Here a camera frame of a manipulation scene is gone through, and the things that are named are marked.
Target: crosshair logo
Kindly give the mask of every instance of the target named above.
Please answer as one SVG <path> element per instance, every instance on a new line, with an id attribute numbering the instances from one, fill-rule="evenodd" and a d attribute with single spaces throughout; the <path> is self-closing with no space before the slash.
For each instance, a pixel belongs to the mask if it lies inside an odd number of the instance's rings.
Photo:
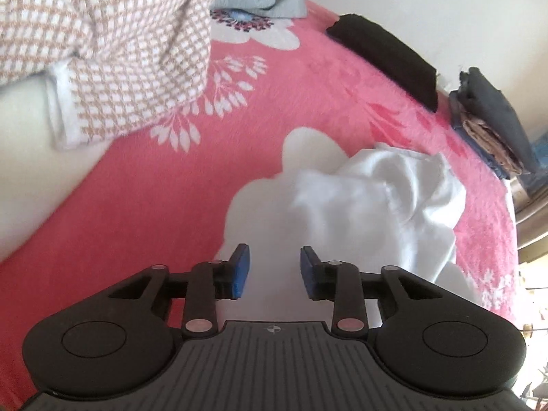
<path id="1" fill-rule="evenodd" d="M 266 330 L 270 332 L 272 335 L 277 334 L 280 331 L 283 331 L 283 329 L 277 324 L 271 324 L 270 326 L 266 328 Z"/>

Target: brown patterned fabric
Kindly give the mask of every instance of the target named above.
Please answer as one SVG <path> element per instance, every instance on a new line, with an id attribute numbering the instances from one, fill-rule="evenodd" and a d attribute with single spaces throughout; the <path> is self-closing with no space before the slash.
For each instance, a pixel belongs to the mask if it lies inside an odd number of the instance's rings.
<path id="1" fill-rule="evenodd" d="M 461 105 L 460 117 L 466 133 L 487 153 L 491 154 L 504 170 L 511 174 L 523 173 L 523 164 L 506 146 L 500 136 L 482 119 L 470 114 Z"/>
<path id="2" fill-rule="evenodd" d="M 46 70 L 63 147 L 127 134 L 204 90 L 211 2 L 0 0 L 0 85 Z"/>

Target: white pillow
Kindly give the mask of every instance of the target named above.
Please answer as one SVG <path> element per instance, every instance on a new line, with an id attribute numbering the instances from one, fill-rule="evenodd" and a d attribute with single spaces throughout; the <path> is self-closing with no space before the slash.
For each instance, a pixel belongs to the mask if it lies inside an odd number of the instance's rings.
<path id="1" fill-rule="evenodd" d="M 0 261 L 31 237 L 109 145 L 54 148 L 44 75 L 0 88 Z"/>

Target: ribbed black surface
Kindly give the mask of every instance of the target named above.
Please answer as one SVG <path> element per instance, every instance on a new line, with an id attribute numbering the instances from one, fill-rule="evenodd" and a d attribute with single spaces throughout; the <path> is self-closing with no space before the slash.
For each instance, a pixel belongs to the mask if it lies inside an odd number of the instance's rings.
<path id="1" fill-rule="evenodd" d="M 39 395 L 28 411 L 524 411 L 509 391 L 469 401 L 417 393 L 379 368 L 363 343 L 320 323 L 229 322 L 185 343 L 159 378 L 123 397 Z"/>

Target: white wall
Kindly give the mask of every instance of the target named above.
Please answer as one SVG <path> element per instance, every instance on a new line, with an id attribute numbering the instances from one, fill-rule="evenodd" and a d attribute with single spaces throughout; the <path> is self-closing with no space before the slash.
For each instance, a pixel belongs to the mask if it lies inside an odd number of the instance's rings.
<path id="1" fill-rule="evenodd" d="M 548 130 L 548 0 L 313 0 L 382 24 L 441 74 L 446 89 L 478 66 L 530 136 Z"/>

